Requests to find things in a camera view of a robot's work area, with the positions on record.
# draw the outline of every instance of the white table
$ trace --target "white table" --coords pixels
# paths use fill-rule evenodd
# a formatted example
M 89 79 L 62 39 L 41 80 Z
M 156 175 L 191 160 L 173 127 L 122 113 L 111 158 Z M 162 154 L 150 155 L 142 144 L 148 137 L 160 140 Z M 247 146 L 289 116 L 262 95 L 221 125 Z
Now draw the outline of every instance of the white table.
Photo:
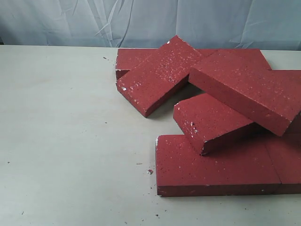
M 301 52 L 263 53 L 301 69 Z M 301 225 L 301 195 L 156 196 L 155 138 L 181 134 L 173 105 L 199 91 L 145 119 L 116 90 L 116 54 L 0 46 L 1 226 Z

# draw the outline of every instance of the table surface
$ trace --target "table surface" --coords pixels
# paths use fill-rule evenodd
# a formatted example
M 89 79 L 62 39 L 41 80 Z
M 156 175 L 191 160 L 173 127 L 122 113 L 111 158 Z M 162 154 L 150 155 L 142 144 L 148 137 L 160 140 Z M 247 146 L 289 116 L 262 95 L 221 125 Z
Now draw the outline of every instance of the table surface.
M 273 69 L 301 69 L 301 52 L 262 52 Z M 157 196 L 155 139 L 181 134 L 173 105 L 200 91 L 146 119 L 116 90 L 116 55 L 0 46 L 0 225 L 301 225 L 301 195 Z

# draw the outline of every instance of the paving brick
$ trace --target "paving brick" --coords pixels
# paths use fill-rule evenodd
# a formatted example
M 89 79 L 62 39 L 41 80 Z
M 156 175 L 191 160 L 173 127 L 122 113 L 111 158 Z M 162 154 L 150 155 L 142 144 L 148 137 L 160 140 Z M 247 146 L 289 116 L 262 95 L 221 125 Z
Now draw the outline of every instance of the paving brick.
M 299 83 L 225 50 L 195 65 L 189 82 L 278 136 L 301 110 Z
M 250 49 L 226 49 L 227 51 L 234 53 L 240 57 L 244 57 L 253 64 L 270 70 L 271 67 L 261 51 L 256 48 Z M 118 49 L 117 59 L 116 59 L 116 79 L 121 78 L 131 69 L 139 65 L 146 57 L 153 54 L 156 51 L 155 48 L 120 48 Z M 204 57 L 208 57 L 217 49 L 197 49 L 200 54 Z
M 301 134 L 269 136 L 265 145 L 281 181 L 276 193 L 301 194 Z
M 201 155 L 218 151 L 262 129 L 207 93 L 176 104 L 174 120 Z
M 202 58 L 175 36 L 118 79 L 117 90 L 147 117 L 187 83 L 191 66 Z
M 199 156 L 184 135 L 162 135 L 156 145 L 161 196 L 272 194 L 280 180 L 260 140 Z

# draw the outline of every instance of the stack of bricks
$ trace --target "stack of bricks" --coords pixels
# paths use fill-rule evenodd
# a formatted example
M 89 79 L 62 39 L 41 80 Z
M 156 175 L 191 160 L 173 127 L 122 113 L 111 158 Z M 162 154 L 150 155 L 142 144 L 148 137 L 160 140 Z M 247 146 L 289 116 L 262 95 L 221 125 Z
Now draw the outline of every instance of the stack of bricks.
M 174 106 L 183 135 L 156 139 L 161 196 L 301 193 L 301 71 L 272 70 L 259 49 L 119 49 L 117 90 L 148 117 L 188 82 L 205 94 Z

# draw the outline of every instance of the wrinkled fabric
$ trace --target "wrinkled fabric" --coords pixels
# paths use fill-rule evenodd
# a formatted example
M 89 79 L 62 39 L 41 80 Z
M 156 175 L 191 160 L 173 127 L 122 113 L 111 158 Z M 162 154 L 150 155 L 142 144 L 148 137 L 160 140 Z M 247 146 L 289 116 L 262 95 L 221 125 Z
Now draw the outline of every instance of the wrinkled fabric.
M 1 0 L 5 44 L 301 49 L 300 0 Z

